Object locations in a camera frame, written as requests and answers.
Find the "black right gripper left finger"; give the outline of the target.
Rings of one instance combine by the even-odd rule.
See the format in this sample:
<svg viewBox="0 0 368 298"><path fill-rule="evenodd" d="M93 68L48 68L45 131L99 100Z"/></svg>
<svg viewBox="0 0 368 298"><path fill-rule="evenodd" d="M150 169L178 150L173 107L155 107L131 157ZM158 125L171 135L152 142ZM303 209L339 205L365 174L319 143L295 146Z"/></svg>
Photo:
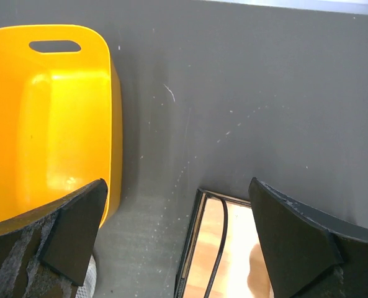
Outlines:
<svg viewBox="0 0 368 298"><path fill-rule="evenodd" d="M97 179L0 222L0 297L74 297L84 284L107 200Z"/></svg>

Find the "white mesh laundry bag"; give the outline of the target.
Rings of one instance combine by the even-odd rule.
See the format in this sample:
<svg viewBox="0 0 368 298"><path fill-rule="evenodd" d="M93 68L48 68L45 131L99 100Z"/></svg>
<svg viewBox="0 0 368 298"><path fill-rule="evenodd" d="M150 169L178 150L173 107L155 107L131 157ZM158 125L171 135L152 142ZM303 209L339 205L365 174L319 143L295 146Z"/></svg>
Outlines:
<svg viewBox="0 0 368 298"><path fill-rule="evenodd" d="M89 260L86 277L82 286L78 287L75 298L93 298L97 282L97 268L94 256Z"/></svg>

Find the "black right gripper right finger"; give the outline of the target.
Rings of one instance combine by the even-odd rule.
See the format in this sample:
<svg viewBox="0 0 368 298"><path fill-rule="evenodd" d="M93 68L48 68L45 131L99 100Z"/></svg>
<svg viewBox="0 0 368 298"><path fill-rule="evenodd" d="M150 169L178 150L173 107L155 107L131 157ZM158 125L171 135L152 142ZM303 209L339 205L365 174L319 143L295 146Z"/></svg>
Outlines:
<svg viewBox="0 0 368 298"><path fill-rule="evenodd" d="M275 297L368 297L368 228L257 178L249 199Z"/></svg>

